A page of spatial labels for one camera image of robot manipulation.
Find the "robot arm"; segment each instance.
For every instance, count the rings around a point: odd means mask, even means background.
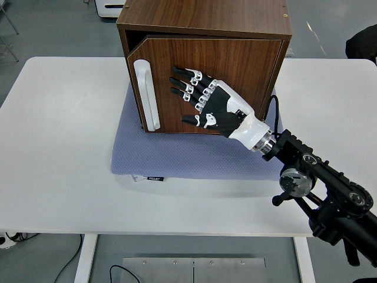
[[[284,164],[279,181],[284,192],[273,198],[273,204],[279,206],[294,199],[309,217],[313,236],[332,245],[343,239],[351,265],[359,265],[358,250],[377,267],[377,217],[369,211],[373,199],[362,186],[350,182],[343,173],[331,168],[328,161],[315,156],[313,149],[288,130],[275,140],[270,128],[255,118],[254,110],[223,81],[196,70],[174,67],[173,71],[190,80],[191,85],[170,78],[181,88],[171,91],[199,112],[183,116],[183,122],[218,130],[239,140],[249,150],[261,152],[266,161],[278,158]],[[311,192],[317,179],[326,185],[325,200]],[[304,197],[318,208],[312,209]]]

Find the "white door handle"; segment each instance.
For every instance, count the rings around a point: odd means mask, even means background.
[[[147,128],[148,131],[155,131],[160,128],[160,119],[158,117],[151,65],[147,60],[139,59],[134,62],[134,67],[141,103],[143,104],[145,119],[147,120]]]

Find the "cabinet top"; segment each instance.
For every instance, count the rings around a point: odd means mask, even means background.
[[[286,0],[127,0],[118,29],[221,37],[292,37]]]

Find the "metal plate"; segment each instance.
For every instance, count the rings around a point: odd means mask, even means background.
[[[195,283],[267,283],[263,258],[196,258]]]
[[[192,258],[124,258],[123,266],[141,283],[193,283]],[[136,280],[124,271],[120,282],[130,283]]]
[[[267,283],[263,258],[124,258],[141,283]],[[135,282],[124,271],[121,282]]]

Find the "wooden cabinet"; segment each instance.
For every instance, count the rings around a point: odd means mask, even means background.
[[[145,131],[134,63],[150,63],[156,133],[211,133],[181,122],[197,111],[170,92],[174,65],[223,80],[261,118],[292,37],[286,0],[127,0],[117,27]]]

